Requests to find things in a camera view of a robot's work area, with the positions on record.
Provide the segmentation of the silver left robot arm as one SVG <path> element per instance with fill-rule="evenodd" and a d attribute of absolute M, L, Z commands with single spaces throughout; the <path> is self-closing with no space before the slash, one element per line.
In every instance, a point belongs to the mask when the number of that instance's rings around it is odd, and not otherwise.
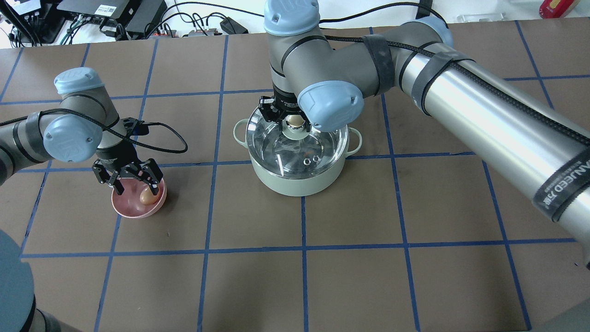
<path fill-rule="evenodd" d="M 77 67 L 60 73 L 53 83 L 62 98 L 57 109 L 1 124 L 1 182 L 48 160 L 80 163 L 97 157 L 92 165 L 97 180 L 116 194 L 124 193 L 122 180 L 132 178 L 158 195 L 164 175 L 154 159 L 138 158 L 130 140 L 148 130 L 138 130 L 137 119 L 120 117 L 98 73 Z"/>

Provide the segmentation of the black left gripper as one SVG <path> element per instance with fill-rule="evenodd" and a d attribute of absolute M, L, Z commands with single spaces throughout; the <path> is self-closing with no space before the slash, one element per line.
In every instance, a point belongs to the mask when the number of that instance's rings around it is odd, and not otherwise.
<path fill-rule="evenodd" d="M 133 178 L 147 183 L 147 188 L 154 198 L 160 198 L 162 194 L 159 184 L 164 175 L 152 158 L 144 161 L 133 160 L 124 166 L 108 164 L 107 160 L 97 159 L 92 164 L 92 171 L 99 183 L 107 184 L 118 196 L 124 193 L 124 186 L 119 178 Z"/>

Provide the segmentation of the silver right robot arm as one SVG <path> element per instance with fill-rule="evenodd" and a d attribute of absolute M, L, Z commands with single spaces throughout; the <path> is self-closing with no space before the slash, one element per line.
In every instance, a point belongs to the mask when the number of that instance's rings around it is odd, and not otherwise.
<path fill-rule="evenodd" d="M 268 0 L 272 81 L 311 126 L 339 130 L 363 99 L 400 88 L 581 244 L 589 264 L 589 132 L 453 49 L 426 17 L 333 50 L 315 0 Z"/>

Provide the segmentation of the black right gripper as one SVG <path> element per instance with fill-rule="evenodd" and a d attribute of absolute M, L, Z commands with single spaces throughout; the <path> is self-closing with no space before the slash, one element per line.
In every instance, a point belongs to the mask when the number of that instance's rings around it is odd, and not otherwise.
<path fill-rule="evenodd" d="M 289 115 L 299 115 L 304 119 L 304 112 L 295 95 L 260 96 L 258 110 L 266 122 L 279 123 Z"/>

